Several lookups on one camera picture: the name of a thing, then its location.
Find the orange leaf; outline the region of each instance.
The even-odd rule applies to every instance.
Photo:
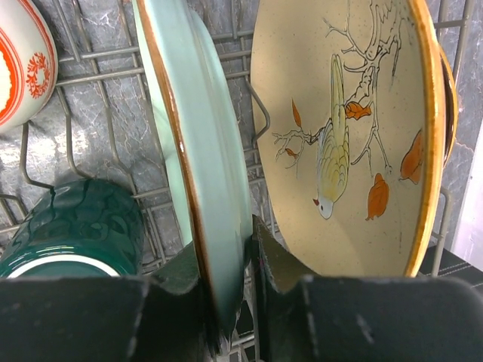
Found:
[[[421,130],[414,137],[408,153],[401,162],[401,179],[410,179],[417,185],[421,178],[421,167],[423,166],[423,140]]]
[[[366,220],[373,220],[375,216],[381,216],[386,211],[387,201],[389,201],[389,185],[384,181],[383,176],[378,173],[374,178],[374,185],[369,190],[368,217]]]
[[[292,156],[293,158],[299,157],[298,153],[295,153],[291,149],[285,149],[285,151],[287,152],[287,155]]]
[[[300,114],[299,111],[297,111],[294,100],[292,100],[292,113],[294,113],[295,124],[299,127],[302,127],[302,120],[300,119]]]
[[[366,106],[362,107],[357,102],[349,102],[346,104],[346,117],[347,118],[355,118],[355,120],[359,120],[361,117],[366,115],[371,115],[371,107]]]

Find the bowl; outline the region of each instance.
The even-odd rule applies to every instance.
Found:
[[[27,122],[47,103],[57,80],[57,51],[31,0],[0,5],[0,133]]]
[[[260,158],[281,234],[315,272],[417,273],[441,185],[442,74],[424,0],[260,1]]]
[[[48,190],[0,258],[0,276],[87,277],[141,273],[143,217],[131,194],[101,179]]]

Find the beige plate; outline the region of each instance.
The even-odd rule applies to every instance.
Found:
[[[415,275],[441,185],[445,96],[424,0],[261,0],[251,81],[290,251],[322,275]],[[264,117],[254,103],[256,129]]]

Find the white bowl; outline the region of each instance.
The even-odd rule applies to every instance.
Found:
[[[54,91],[58,68],[52,34],[35,5],[30,0],[2,1],[0,133],[42,109]]]

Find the white rim stripe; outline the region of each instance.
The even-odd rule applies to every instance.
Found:
[[[48,264],[50,262],[80,262],[82,264],[92,265],[93,267],[102,270],[111,277],[119,276],[119,273],[116,270],[108,266],[106,263],[100,262],[96,259],[80,255],[52,255],[33,260],[31,262],[28,262],[27,264],[22,265],[18,269],[15,269],[10,275],[8,275],[7,278],[16,278],[32,268],[35,268],[39,265]]]

